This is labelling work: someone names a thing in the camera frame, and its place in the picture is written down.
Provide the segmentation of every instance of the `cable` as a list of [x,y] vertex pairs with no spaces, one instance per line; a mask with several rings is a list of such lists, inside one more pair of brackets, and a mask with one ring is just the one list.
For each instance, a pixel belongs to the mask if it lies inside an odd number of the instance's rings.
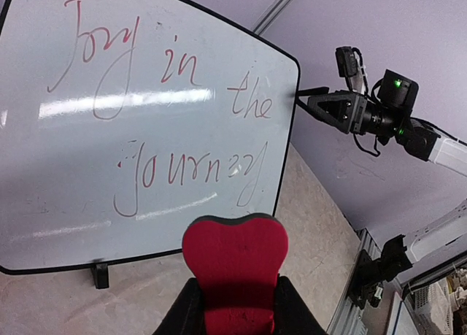
[[356,134],[353,134],[353,140],[354,140],[355,144],[357,145],[358,149],[362,150],[364,153],[370,154],[371,156],[374,156],[375,158],[377,158],[378,156],[381,155],[381,152],[378,150],[378,147],[377,147],[378,146],[377,136],[374,136],[374,144],[373,144],[373,150],[375,151],[375,153],[372,153],[370,150],[367,150],[364,147],[362,147],[360,145],[360,142],[357,139]]
[[345,84],[347,85],[348,90],[353,92],[352,84],[350,83],[349,77],[345,77]]
[[437,131],[440,131],[442,132],[445,136],[448,136],[449,138],[451,139],[454,139],[454,140],[458,140],[455,136],[447,133],[445,130],[439,128],[437,125],[431,123],[430,121],[427,121],[427,120],[423,120],[422,118],[412,118],[413,120],[416,120],[418,122],[420,122],[421,124],[423,125],[426,125],[426,126],[430,126],[431,128],[434,128],[436,129]]
[[368,80],[366,79],[366,73],[365,69],[363,68],[363,55],[361,51],[358,48],[352,48],[352,51],[358,54],[358,58],[360,60],[360,73],[363,76],[363,83],[365,84],[365,96],[368,96],[368,92],[370,91],[370,88],[368,87]]

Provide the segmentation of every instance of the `whiteboard stand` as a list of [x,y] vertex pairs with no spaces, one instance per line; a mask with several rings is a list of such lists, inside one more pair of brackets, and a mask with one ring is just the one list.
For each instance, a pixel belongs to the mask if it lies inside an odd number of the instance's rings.
[[109,288],[109,265],[107,263],[96,263],[91,266],[90,272],[93,275],[96,289]]

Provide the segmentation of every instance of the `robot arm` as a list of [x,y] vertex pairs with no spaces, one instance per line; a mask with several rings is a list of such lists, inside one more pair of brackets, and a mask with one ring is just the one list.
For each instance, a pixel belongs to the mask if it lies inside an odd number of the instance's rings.
[[[408,154],[423,161],[447,167],[467,177],[467,143],[442,131],[434,124],[412,118],[412,107],[418,84],[386,70],[371,92],[366,81],[363,58],[357,48],[336,50],[339,76],[345,78],[348,91],[329,93],[329,88],[299,91],[308,97],[297,104],[317,120],[352,133],[362,151],[379,156],[377,143],[386,145],[395,138]],[[375,135],[374,153],[358,143],[357,135]],[[377,307],[382,294],[382,281],[391,281],[399,273],[439,248],[467,234],[467,199],[445,216],[407,235],[388,240],[381,257],[372,260],[362,251],[350,280],[349,297],[361,309],[366,301]]]

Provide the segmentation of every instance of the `red handwriting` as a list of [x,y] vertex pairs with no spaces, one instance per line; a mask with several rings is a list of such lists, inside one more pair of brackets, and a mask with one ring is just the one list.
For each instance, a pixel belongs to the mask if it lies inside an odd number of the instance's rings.
[[[178,40],[178,36],[175,35],[174,37],[174,42]],[[169,57],[169,62],[167,63],[167,68],[166,71],[164,72],[161,83],[165,83],[170,80],[170,77],[174,74],[174,70],[172,69],[172,63],[174,61],[174,56],[175,52],[172,49],[166,49],[166,56]],[[184,53],[182,58],[180,59],[180,62],[178,64],[178,72],[177,74],[181,76],[186,69],[187,65],[191,63],[191,74],[190,74],[190,84],[195,85],[195,86],[200,86],[199,84],[195,83],[193,80],[195,78],[195,72],[196,72],[196,63],[198,61],[196,55],[190,56],[188,59],[188,54]]]
[[180,185],[183,185],[183,175],[185,174],[185,154],[180,156],[180,160],[178,161],[177,169],[175,170],[175,174],[173,177],[171,177],[172,173],[172,168],[174,165],[174,154],[170,154],[170,167],[169,167],[169,184],[174,184],[175,177],[177,176],[178,170],[180,169],[180,166],[182,167],[181,174],[180,174]]
[[250,98],[248,100],[248,104],[245,108],[239,107],[237,103],[241,104],[241,101],[239,100],[240,93],[241,92],[246,92],[248,91],[248,78],[250,76],[250,72],[247,72],[245,77],[242,80],[242,83],[240,83],[240,87],[238,88],[232,88],[229,87],[227,88],[227,91],[234,91],[235,92],[235,98],[233,99],[232,103],[232,113],[235,115],[238,115],[240,113],[243,114],[243,118],[247,118],[249,113],[253,110],[252,115],[254,115],[255,118],[271,118],[271,116],[268,115],[269,110],[272,108],[272,99],[267,98],[264,99],[261,103],[259,102],[258,98],[254,99],[255,92],[258,89],[258,83],[260,82],[260,78],[256,77],[255,80],[255,85],[253,86],[253,89],[250,94]]
[[[141,147],[139,148],[139,151],[138,151],[138,158],[136,159],[136,167],[134,169],[134,210],[131,212],[131,213],[124,213],[123,211],[120,211],[120,209],[118,208],[118,205],[117,205],[117,195],[114,194],[114,201],[113,201],[113,204],[114,204],[114,210],[116,211],[116,213],[118,213],[120,216],[123,216],[123,217],[134,217],[138,214],[138,209],[139,209],[139,183],[138,183],[138,174],[139,174],[139,162],[141,161],[141,154],[143,152],[143,148],[144,148],[144,142],[141,144]],[[122,167],[122,163],[119,162],[118,163],[118,166],[121,168]]]
[[256,175],[244,186],[242,192],[240,193],[239,199],[236,202],[238,207],[247,206],[253,198],[253,195],[255,194],[256,188],[258,186],[258,181],[260,179],[261,169],[263,168],[264,158],[266,157],[267,150],[268,142],[264,143],[263,148],[258,153],[256,158],[251,154],[243,155],[243,159],[249,159],[249,164],[243,175],[247,176],[254,168],[256,168],[257,171]]
[[102,36],[104,38],[104,41],[101,44],[101,49],[102,51],[109,50],[112,48],[113,44],[117,41],[117,39],[121,38],[121,42],[123,44],[128,44],[128,41],[131,39],[131,46],[122,54],[120,54],[109,66],[109,68],[104,72],[104,75],[102,78],[99,80],[99,83],[97,85],[96,93],[94,96],[94,102],[93,102],[93,114],[94,117],[100,119],[100,120],[111,120],[113,118],[116,118],[118,114],[122,111],[123,108],[123,99],[121,106],[117,108],[117,111],[110,116],[103,116],[98,113],[99,106],[96,105],[96,99],[99,95],[99,91],[101,90],[102,83],[104,82],[105,78],[107,75],[110,73],[110,71],[113,69],[113,67],[124,57],[128,56],[128,67],[127,67],[127,72],[126,72],[126,86],[125,86],[125,96],[128,93],[128,89],[130,86],[130,79],[131,79],[131,66],[133,63],[133,51],[136,47],[136,35],[139,27],[139,16],[136,17],[136,22],[134,24],[134,28],[131,31],[129,28],[122,28],[119,30],[116,35],[112,37],[110,30],[107,27],[104,26],[99,26],[91,31],[83,31],[81,29],[82,25],[82,1],[83,0],[67,0],[63,4],[65,7],[68,7],[70,4],[76,4],[76,13],[77,13],[77,18],[76,18],[76,34],[74,38],[74,48],[73,48],[73,53],[72,53],[72,58],[69,62],[69,64],[66,66],[64,72],[61,74],[61,76],[58,78],[57,82],[52,85],[52,86],[47,86],[47,92],[52,93],[65,79],[71,68],[73,67],[73,64],[76,60],[77,56],[77,50],[78,50],[78,44],[81,39],[84,39],[84,48],[82,50],[82,57],[81,60],[83,63],[90,63],[93,58],[96,56],[96,53],[99,49],[98,46],[98,39],[97,36]]
[[[118,205],[116,194],[113,198],[114,210],[122,217],[135,217],[138,214],[140,190],[151,188],[158,178],[158,156],[152,155],[147,161],[144,161],[145,145],[146,143],[143,142],[138,152],[131,157],[132,159],[136,159],[134,166],[134,182],[132,183],[134,186],[134,208],[130,212],[124,212]],[[241,178],[250,179],[240,191],[236,202],[237,207],[245,207],[251,202],[257,189],[267,148],[268,142],[264,143],[264,146],[257,155],[249,153],[244,155],[232,155],[227,161],[228,165],[224,167],[220,159],[212,158],[211,153],[205,153],[200,156],[192,156],[184,153],[182,155],[175,155],[172,153],[170,154],[166,183],[169,185],[183,186],[187,179],[185,177],[186,175],[189,176],[188,180],[196,181],[199,179],[200,175],[202,175],[202,182],[217,183],[221,180],[220,176],[222,174],[222,168],[224,168],[225,171],[227,171],[227,173],[224,172],[224,178],[226,180],[231,181],[231,178],[234,177],[238,180]],[[123,167],[122,161],[119,161],[117,163],[117,168],[122,169]]]

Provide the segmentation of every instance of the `whiteboard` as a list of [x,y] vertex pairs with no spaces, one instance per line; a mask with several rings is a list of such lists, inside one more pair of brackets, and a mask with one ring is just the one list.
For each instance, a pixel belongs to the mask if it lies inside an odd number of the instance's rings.
[[2,22],[3,272],[154,257],[199,216],[274,214],[290,55],[187,0],[7,0]]

